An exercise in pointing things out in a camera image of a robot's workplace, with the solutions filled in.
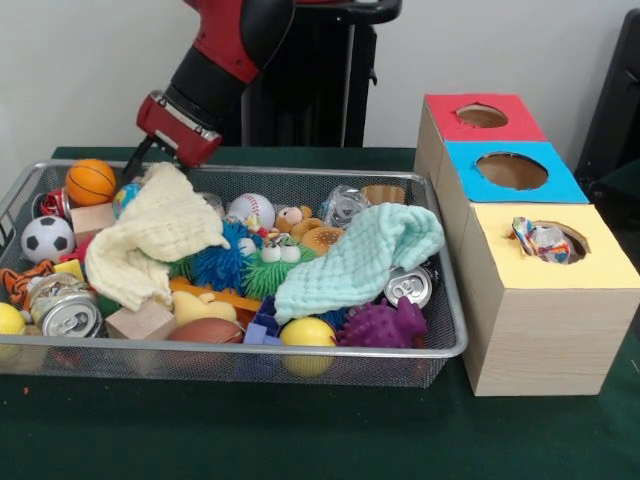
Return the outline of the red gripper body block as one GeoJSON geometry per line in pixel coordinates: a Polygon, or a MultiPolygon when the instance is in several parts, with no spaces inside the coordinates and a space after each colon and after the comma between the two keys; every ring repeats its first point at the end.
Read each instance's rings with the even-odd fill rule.
{"type": "Polygon", "coordinates": [[[222,142],[219,133],[182,113],[161,90],[154,90],[145,98],[136,124],[145,137],[151,138],[151,147],[158,146],[189,168],[205,163],[222,142]]]}

